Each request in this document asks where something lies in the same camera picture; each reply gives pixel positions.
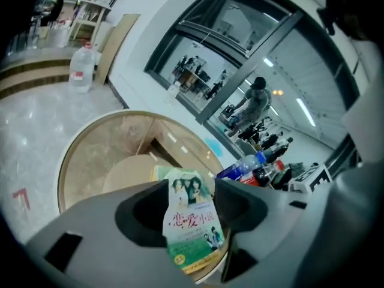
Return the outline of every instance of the ceiling light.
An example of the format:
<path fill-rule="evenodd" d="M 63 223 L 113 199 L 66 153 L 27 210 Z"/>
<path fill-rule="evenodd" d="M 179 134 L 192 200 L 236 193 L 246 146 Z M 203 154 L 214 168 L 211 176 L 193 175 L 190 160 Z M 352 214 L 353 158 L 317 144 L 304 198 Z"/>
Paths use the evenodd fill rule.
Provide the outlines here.
<path fill-rule="evenodd" d="M 296 101 L 299 103 L 301 106 L 301 109 L 304 111 L 305 115 L 307 116 L 309 122 L 313 127 L 316 127 L 316 124 L 314 123 L 314 120 L 311 116 L 311 113 L 309 112 L 308 108 L 305 106 L 304 102 L 300 98 L 296 98 Z"/>
<path fill-rule="evenodd" d="M 263 13 L 266 17 L 271 18 L 274 22 L 278 22 L 276 18 L 273 18 L 271 15 L 268 15 L 266 13 Z"/>
<path fill-rule="evenodd" d="M 266 64 L 266 65 L 268 65 L 269 67 L 273 67 L 273 63 L 271 62 L 271 60 L 270 59 L 268 59 L 268 58 L 264 58 L 264 63 Z"/>
<path fill-rule="evenodd" d="M 278 113 L 277 111 L 275 110 L 275 108 L 273 108 L 272 106 L 269 107 L 277 116 L 278 116 Z"/>

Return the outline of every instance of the window frame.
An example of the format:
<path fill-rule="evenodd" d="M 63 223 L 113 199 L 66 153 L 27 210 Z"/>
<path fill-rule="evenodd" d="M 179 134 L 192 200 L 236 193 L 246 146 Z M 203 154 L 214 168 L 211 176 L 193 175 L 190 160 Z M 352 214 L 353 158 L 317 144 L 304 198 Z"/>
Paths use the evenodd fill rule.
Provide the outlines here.
<path fill-rule="evenodd" d="M 250 52 L 247 52 L 238 43 L 226 38 L 216 31 L 213 31 L 211 28 L 188 20 L 188 17 L 196 12 L 196 10 L 206 1 L 207 0 L 197 0 L 181 14 L 154 50 L 145 67 L 145 72 L 149 73 L 164 88 L 168 88 L 170 84 L 165 79 L 159 79 L 159 77 L 161 77 L 159 72 L 177 46 L 178 38 L 181 39 L 181 37 L 187 37 L 201 42 L 205 47 L 221 55 L 224 59 L 228 60 L 236 67 L 239 67 L 238 71 L 228 80 L 228 82 L 220 89 L 219 93 L 201 112 L 198 112 L 184 95 L 179 93 L 177 96 L 177 99 L 191 114 L 196 117 L 196 121 L 204 125 L 213 135 L 215 135 L 215 137 L 236 158 L 241 158 L 241 153 L 239 153 L 236 148 L 233 148 L 233 143 L 229 139 L 218 135 L 218 131 L 215 129 L 213 123 L 209 121 L 209 118 L 254 71 L 256 66 L 262 62 L 262 59 L 269 52 L 271 52 L 293 29 L 298 28 L 298 31 L 310 42 L 313 49 L 318 52 L 324 60 L 326 66 L 334 75 L 335 82 L 343 98 L 346 109 L 348 109 L 359 96 L 355 79 L 350 70 L 347 68 L 345 60 L 336 45 L 326 34 L 323 27 L 321 27 L 309 15 L 305 14 L 305 12 L 303 12 L 292 1 L 261 0 L 271 6 L 271 8 L 275 7 L 279 11 L 285 12 L 286 16 L 279 21 L 276 27 L 272 28 L 266 35 L 264 35 L 262 39 L 254 45 Z M 234 1 L 253 7 L 252 5 L 247 4 L 247 1 L 249 0 Z M 350 153 L 355 152 L 351 146 L 353 146 L 353 142 L 348 135 L 340 143 L 339 148 L 337 148 L 325 162 L 331 172 L 337 172 L 341 163 L 343 163 L 343 159 L 350 158 Z"/>

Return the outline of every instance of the blue bottle cap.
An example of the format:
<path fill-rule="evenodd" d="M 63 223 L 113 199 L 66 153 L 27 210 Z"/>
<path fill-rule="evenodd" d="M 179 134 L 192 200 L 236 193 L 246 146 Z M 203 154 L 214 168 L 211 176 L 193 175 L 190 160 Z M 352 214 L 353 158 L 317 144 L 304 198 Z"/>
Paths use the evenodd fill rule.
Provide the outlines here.
<path fill-rule="evenodd" d="M 255 157 L 260 164 L 266 163 L 266 158 L 265 158 L 264 153 L 262 151 L 257 152 Z"/>

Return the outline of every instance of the fluorescent light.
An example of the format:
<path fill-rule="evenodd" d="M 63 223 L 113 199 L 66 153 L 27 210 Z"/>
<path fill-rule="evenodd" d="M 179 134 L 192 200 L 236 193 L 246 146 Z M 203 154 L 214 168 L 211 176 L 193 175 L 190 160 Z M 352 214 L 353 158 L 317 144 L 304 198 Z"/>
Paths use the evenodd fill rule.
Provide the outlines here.
<path fill-rule="evenodd" d="M 296 101 L 299 103 L 299 105 L 301 106 L 301 109 L 304 111 L 305 115 L 307 116 L 309 122 L 311 123 L 311 125 L 313 127 L 316 127 L 316 124 L 314 123 L 314 120 L 311 116 L 311 113 L 309 112 L 308 108 L 305 106 L 305 104 L 303 103 L 303 101 L 300 99 L 300 98 L 296 98 Z"/>
<path fill-rule="evenodd" d="M 174 142 L 176 143 L 177 140 L 175 139 L 175 137 L 173 135 L 171 135 L 170 133 L 167 134 L 169 136 L 169 138 Z"/>
<path fill-rule="evenodd" d="M 278 116 L 278 113 L 277 113 L 277 111 L 275 110 L 274 107 L 270 106 L 269 108 Z"/>
<path fill-rule="evenodd" d="M 271 60 L 270 59 L 268 59 L 268 58 L 264 58 L 264 63 L 266 64 L 266 65 L 268 65 L 269 67 L 273 67 L 273 63 L 271 62 Z"/>
<path fill-rule="evenodd" d="M 268 15 L 266 13 L 263 13 L 266 17 L 271 18 L 274 22 L 278 22 L 276 18 L 273 18 L 271 15 Z"/>

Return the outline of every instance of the blue sticker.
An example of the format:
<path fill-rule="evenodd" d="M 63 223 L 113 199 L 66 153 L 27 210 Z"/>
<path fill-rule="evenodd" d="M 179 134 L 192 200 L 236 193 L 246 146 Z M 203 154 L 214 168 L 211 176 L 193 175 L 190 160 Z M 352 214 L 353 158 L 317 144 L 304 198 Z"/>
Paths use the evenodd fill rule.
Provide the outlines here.
<path fill-rule="evenodd" d="M 205 139 L 204 142 L 208 145 L 209 148 L 212 149 L 216 157 L 223 156 L 223 150 L 221 149 L 220 143 L 218 140 L 214 139 Z"/>

